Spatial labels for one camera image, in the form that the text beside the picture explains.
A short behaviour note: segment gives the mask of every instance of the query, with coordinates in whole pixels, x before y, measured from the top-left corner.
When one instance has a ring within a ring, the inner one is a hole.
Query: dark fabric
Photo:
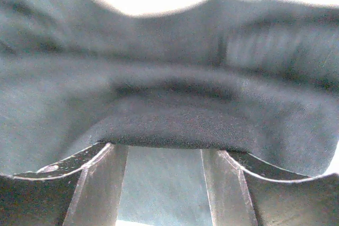
[[[339,139],[338,25],[338,8],[278,0],[143,18],[93,0],[0,0],[0,171],[111,141],[321,174]]]

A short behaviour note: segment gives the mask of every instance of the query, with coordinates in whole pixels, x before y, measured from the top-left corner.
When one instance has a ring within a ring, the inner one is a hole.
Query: garment
[[[207,0],[137,18],[93,0],[1,0],[0,22],[2,173],[97,141],[243,151],[308,176],[332,160],[338,8]]]

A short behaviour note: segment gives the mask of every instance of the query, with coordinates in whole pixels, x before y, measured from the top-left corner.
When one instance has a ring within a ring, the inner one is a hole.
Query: black fabric
[[[93,0],[0,0],[0,171],[91,143],[250,152],[306,175],[339,139],[339,11],[207,0],[129,17]]]

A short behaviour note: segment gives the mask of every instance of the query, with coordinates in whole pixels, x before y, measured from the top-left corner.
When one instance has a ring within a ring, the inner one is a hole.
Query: wrinkled fabric
[[[338,8],[278,0],[154,17],[93,0],[0,0],[0,172],[100,141],[249,152],[322,174],[339,139],[338,25]],[[184,151],[164,162],[184,167]]]

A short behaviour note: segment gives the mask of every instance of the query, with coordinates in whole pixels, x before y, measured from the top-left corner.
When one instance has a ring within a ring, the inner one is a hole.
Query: textured fabric
[[[338,9],[208,0],[135,18],[92,0],[0,5],[3,173],[97,141],[246,151],[306,175],[333,157]]]

